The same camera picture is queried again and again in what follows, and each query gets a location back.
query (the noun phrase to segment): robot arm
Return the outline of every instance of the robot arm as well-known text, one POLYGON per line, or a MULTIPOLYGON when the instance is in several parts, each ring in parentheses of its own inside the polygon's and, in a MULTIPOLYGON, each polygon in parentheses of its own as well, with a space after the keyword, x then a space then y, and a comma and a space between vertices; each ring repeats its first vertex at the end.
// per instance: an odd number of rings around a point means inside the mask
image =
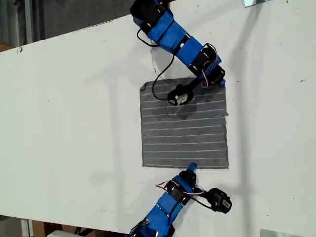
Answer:
POLYGON ((189 165, 172 180, 165 182, 164 193, 147 216, 139 222, 126 237, 171 237, 174 234, 172 223, 193 195, 200 195, 211 204, 209 209, 227 213, 232 207, 230 198, 223 191, 214 188, 204 191, 196 187, 196 164, 189 165))
POLYGON ((130 10, 134 22, 156 45, 176 56, 196 75, 188 85, 178 85, 168 94, 171 104, 181 105, 192 100, 193 89, 204 80, 207 86, 224 86, 225 71, 219 66, 221 62, 216 49, 209 43, 204 46, 190 36, 173 18, 166 0, 136 0, 130 10))

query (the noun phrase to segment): metal plate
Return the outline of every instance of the metal plate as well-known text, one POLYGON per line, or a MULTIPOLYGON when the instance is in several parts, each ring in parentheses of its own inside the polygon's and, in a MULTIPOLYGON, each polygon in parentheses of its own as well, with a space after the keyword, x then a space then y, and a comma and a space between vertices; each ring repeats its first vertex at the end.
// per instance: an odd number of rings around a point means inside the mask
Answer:
POLYGON ((269 0, 245 0, 245 7, 253 6, 259 3, 264 3, 269 0))
MULTIPOLYGON (((155 93, 166 98, 177 84, 192 79, 158 81, 155 93)), ((225 88, 194 90, 193 100, 182 106, 159 101, 152 95, 152 82, 140 89, 143 166, 228 168, 225 88)))

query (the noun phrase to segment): striped cloth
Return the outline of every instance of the striped cloth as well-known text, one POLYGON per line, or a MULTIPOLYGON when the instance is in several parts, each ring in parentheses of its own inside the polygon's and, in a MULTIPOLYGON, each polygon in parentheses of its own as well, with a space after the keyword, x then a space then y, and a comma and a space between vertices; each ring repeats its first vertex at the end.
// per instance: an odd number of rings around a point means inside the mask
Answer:
MULTIPOLYGON (((158 81, 156 96, 166 98, 177 84, 190 81, 158 81)), ((173 106, 153 97, 152 83, 140 89, 143 166, 185 168, 195 162, 199 168, 228 168, 225 88, 198 86, 190 103, 173 106)))

